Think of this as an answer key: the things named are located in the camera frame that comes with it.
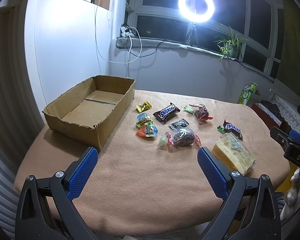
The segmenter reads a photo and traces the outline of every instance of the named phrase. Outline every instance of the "metal screw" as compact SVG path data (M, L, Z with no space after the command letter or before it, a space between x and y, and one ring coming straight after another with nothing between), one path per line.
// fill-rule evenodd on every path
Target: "metal screw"
M62 176L63 176L63 171L58 171L57 173L56 173L56 177L57 178L61 178Z
M238 172L238 171L232 171L231 175L234 176L234 177L239 177L240 176L240 172Z
M269 176L266 175L266 174L263 174L261 177L262 177L264 180L269 180L269 179L270 179Z
M33 175L29 175L28 177L27 177L27 181L31 181L31 180L33 180L33 178L34 178L34 176Z

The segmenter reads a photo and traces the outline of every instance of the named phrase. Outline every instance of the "beige tablecloth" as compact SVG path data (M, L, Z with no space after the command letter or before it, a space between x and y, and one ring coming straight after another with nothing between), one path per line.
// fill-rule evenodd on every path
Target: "beige tablecloth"
M157 138L135 135L136 104L152 104L150 116L174 103L181 109L167 124L154 120ZM182 110L187 104L205 104L213 120L199 124L193 115ZM218 199L197 163L195 147L167 151L158 149L159 138L169 123L185 118L210 150L221 135L217 126L224 119L242 131L243 144L253 154L256 165L252 177L268 174L278 187L289 172L283 150L270 138L269 130L247 106L158 92L138 91L120 119L106 145L99 153L81 196L73 200L77 210L92 230L115 235L151 235L210 221L222 200ZM78 141L51 131L47 126L26 154L16 177L15 189L21 191L29 174L36 178L52 176L77 160L87 148ZM53 215L57 211L49 198Z

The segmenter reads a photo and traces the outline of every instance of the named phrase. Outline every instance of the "tripod stand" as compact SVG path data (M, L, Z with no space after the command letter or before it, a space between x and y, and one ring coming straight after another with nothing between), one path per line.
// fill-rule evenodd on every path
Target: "tripod stand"
M185 45L185 44L189 41L190 46L193 47L193 42L192 42L192 39L191 39L193 33L194 33L196 45L197 45L197 47L199 47L199 45L198 45L197 28L196 28L196 23L195 23L195 22L192 23L192 26L191 26L191 28L190 28L188 34L186 35L186 39L185 39L185 41L182 43L183 45Z

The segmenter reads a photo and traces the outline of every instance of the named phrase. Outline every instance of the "cardboard piece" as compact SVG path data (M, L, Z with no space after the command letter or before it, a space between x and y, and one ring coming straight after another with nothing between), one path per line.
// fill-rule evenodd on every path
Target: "cardboard piece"
M51 130L100 150L134 98L133 79L95 76L43 110Z

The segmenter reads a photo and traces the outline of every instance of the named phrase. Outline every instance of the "green curtain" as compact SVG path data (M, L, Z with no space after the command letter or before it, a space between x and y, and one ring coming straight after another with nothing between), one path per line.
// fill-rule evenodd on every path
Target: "green curtain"
M284 41L277 79L300 97L300 9L294 0L282 0Z

